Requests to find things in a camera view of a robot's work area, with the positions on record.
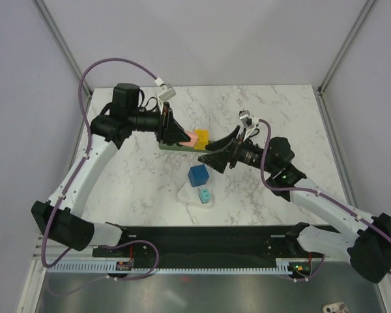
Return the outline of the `pink plug adapter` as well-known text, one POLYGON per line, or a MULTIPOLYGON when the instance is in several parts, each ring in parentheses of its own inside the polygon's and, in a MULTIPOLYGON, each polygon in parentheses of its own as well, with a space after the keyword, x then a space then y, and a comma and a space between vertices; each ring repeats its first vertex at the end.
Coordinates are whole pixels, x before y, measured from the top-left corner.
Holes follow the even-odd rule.
POLYGON ((193 147, 198 140, 198 135, 195 132, 185 131, 186 135, 189 137, 187 142, 179 142, 180 145, 185 147, 193 147))

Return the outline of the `yellow cube socket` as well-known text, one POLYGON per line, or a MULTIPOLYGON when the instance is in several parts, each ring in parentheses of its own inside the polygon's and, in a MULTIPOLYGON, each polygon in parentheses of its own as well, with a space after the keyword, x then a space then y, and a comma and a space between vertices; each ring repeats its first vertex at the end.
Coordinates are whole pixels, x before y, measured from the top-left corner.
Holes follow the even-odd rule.
POLYGON ((203 129, 195 129, 194 133, 197 135, 197 140, 194 144, 195 150, 205 150, 209 144, 209 131, 203 129))

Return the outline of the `blue cube socket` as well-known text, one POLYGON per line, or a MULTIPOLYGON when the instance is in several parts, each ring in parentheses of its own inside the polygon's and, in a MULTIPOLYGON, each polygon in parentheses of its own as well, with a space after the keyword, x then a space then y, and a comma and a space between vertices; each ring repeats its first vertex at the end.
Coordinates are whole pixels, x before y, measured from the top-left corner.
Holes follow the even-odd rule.
POLYGON ((205 185, 210 178, 207 168, 204 164, 192 166, 188 171, 188 180, 192 187, 205 185))

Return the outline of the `teal plug adapter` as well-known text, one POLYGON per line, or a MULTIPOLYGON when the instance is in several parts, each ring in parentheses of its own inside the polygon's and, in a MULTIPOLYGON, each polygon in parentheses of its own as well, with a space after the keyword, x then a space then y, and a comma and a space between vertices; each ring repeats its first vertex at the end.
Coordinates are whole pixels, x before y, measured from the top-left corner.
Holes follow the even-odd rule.
POLYGON ((210 192, 209 192, 207 187, 199 186, 197 188, 197 191, 198 191, 198 196, 199 196, 200 202, 202 204, 206 204, 206 203, 209 203, 211 201, 212 197, 211 197, 211 194, 210 194, 210 192))

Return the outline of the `white triangular power strip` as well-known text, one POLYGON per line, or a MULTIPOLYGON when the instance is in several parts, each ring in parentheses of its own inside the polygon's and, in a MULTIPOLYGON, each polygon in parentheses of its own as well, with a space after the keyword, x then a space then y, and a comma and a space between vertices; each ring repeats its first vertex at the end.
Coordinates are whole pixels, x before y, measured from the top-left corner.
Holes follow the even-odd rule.
POLYGON ((177 201, 186 205, 210 209, 214 206, 213 197, 206 203, 201 201, 199 193, 205 189, 205 185, 192 187, 189 182, 186 182, 177 194, 177 201))

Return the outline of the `green power strip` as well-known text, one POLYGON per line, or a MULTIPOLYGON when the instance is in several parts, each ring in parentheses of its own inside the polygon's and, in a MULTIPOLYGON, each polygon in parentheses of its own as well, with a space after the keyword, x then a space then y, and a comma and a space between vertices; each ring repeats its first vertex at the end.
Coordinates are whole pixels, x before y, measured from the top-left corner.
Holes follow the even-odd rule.
POLYGON ((195 147, 188 147, 185 145, 180 145, 178 143, 174 143, 174 144, 159 143, 158 148, 160 150, 164 150, 164 151, 182 151, 182 152, 189 152, 189 153, 208 153, 209 152, 206 149, 196 149, 195 147))

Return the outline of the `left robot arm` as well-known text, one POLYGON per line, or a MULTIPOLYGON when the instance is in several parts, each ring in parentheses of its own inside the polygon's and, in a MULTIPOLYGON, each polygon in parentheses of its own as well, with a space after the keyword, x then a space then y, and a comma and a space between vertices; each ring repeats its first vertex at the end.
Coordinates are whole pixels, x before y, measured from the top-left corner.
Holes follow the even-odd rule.
POLYGON ((169 84, 161 83, 160 88, 158 107, 146 110, 139 106, 144 95, 139 86, 119 83, 114 87, 111 102, 91 121, 84 152, 48 200, 33 204, 31 213, 43 238, 77 251, 89 245, 107 245, 115 256, 128 253, 130 241, 122 236, 119 226, 88 222, 82 215, 103 169, 134 131, 152 132, 159 143, 189 141, 169 105, 176 92, 169 84))

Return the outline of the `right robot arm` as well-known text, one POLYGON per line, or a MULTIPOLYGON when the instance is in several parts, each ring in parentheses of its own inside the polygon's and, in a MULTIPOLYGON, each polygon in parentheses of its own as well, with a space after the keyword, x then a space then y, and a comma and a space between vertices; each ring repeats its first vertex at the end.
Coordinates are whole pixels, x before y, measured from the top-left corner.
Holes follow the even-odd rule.
POLYGON ((198 160, 223 173, 239 162, 257 168, 274 195, 307 209, 334 228, 320 230, 298 223, 285 240, 286 251, 295 257, 316 252, 348 262, 363 278, 379 283, 391 274, 391 216, 357 209, 325 192, 293 164, 294 152, 287 138, 267 136, 260 147, 235 129, 230 135, 206 146, 198 160))

